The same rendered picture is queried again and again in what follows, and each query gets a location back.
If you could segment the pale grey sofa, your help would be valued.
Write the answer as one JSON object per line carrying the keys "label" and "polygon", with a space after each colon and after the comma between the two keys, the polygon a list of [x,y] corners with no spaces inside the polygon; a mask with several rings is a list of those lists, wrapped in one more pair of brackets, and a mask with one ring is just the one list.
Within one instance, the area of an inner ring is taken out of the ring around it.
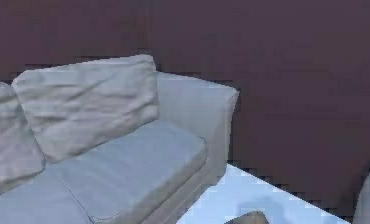
{"label": "pale grey sofa", "polygon": [[0,224],[176,224],[226,171],[237,99],[143,54],[0,81]]}

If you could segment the brown wooden table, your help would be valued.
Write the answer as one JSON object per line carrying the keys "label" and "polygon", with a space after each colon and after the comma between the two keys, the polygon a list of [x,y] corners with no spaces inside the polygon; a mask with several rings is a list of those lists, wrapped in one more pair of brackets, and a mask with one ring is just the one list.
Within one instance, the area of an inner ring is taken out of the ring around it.
{"label": "brown wooden table", "polygon": [[225,224],[269,224],[269,221],[263,212],[251,211],[240,217],[234,218]]}

